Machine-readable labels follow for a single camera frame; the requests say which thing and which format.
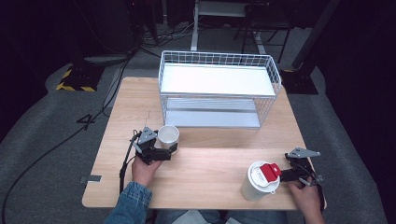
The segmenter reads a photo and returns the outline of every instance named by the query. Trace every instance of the denim sleeve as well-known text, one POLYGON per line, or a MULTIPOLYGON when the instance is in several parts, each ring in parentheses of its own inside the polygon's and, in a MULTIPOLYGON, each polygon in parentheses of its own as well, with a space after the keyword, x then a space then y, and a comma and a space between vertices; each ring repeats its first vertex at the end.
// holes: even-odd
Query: denim sleeve
POLYGON ((108 215, 105 223, 146 223, 146 214, 151 200, 151 190, 136 182, 130 182, 108 215))

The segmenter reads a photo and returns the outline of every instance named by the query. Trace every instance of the person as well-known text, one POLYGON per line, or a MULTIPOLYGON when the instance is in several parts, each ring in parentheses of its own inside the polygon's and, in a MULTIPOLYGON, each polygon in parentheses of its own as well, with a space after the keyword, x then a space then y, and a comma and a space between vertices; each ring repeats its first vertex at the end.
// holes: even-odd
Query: person
MULTIPOLYGON (((132 164, 133 181, 121 193, 117 205, 106 218, 105 223, 146 223, 146 214, 152 192, 148 188, 162 161, 145 164, 136 157, 132 164)), ((297 207, 304 215, 306 224, 325 223, 320 212, 317 187, 301 188, 298 182, 288 182, 297 207)), ((217 210, 160 210, 156 218, 159 224, 240 224, 240 223, 287 223, 285 211, 229 211, 221 216, 217 210)))

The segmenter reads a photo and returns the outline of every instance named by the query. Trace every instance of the chair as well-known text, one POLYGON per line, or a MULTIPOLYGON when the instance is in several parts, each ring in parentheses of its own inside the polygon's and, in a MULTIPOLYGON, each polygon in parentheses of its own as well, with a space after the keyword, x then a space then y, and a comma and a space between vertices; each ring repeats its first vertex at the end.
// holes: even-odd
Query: chair
POLYGON ((236 39, 238 37, 239 32, 242 28, 245 29, 244 41, 242 44, 241 52, 242 54, 245 51, 245 45, 247 44, 247 36, 249 32, 252 32, 255 35, 260 35, 261 32, 273 32, 268 40, 265 43, 262 43, 262 45, 282 46, 279 58, 277 60, 277 62, 280 63, 291 29, 289 18, 285 13, 284 6, 281 0, 252 0, 249 5, 245 6, 245 19, 243 26, 238 29, 238 32, 233 39, 236 39), (269 43, 278 31, 286 31, 283 43, 269 43))

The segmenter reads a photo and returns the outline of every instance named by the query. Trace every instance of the gray carpet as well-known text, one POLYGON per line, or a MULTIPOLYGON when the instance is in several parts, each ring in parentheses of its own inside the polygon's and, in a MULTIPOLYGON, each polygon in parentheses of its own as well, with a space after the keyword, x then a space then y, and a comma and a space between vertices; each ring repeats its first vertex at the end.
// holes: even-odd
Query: gray carpet
MULTIPOLYGON (((198 50, 237 53, 242 36, 233 41, 235 29, 206 29, 200 33, 198 50)), ((290 65, 310 33, 294 29, 278 69, 290 65)), ((162 50, 189 50, 191 36, 174 40, 162 50)), ((277 59, 279 48, 266 48, 277 59)), ((257 53, 254 47, 248 53, 257 53)), ((69 64, 47 80, 49 93, 33 105, 15 124, 0 145, 0 195, 4 196, 32 162, 76 132, 83 124, 78 119, 96 115, 111 95, 111 83, 120 65, 109 66, 102 75, 97 92, 56 91, 69 64)), ((159 59, 139 51, 126 67, 124 76, 156 77, 159 59)), ((376 184, 350 142, 325 95, 325 83, 318 69, 312 78, 319 95, 289 95, 308 149, 321 156, 313 163, 326 178, 323 191, 328 203, 323 212, 327 223, 387 223, 376 184)), ((7 201, 7 223, 102 223, 110 209, 86 208, 81 204, 87 177, 95 160, 108 117, 99 114, 87 131, 57 147, 33 166, 19 181, 7 201)), ((298 211, 288 212, 289 223, 304 223, 298 211)))

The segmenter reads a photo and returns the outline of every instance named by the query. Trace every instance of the table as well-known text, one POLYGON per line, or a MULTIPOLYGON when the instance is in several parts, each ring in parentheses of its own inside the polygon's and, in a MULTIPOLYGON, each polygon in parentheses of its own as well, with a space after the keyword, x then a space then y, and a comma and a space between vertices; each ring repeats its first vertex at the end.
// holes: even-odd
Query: table
MULTIPOLYGON (((119 171, 133 130, 163 126, 158 79, 126 77, 111 112, 92 175, 82 198, 87 207, 114 207, 119 197, 119 171)), ((304 147, 288 97, 282 88, 260 129, 179 128, 179 151, 164 161, 150 189, 150 208, 177 209, 297 209, 290 191, 281 183, 276 194, 257 202, 245 200, 240 187, 254 161, 290 165, 284 153, 304 147)), ((131 181, 128 167, 125 186, 131 181)))
MULTIPOLYGON (((191 39, 191 51, 198 50, 198 23, 199 16, 225 16, 225 17, 245 17, 245 5, 248 3, 237 2, 211 2, 195 0, 194 8, 194 28, 191 39)), ((266 54, 265 48, 260 38, 260 32, 254 34, 254 40, 260 54, 266 54)))

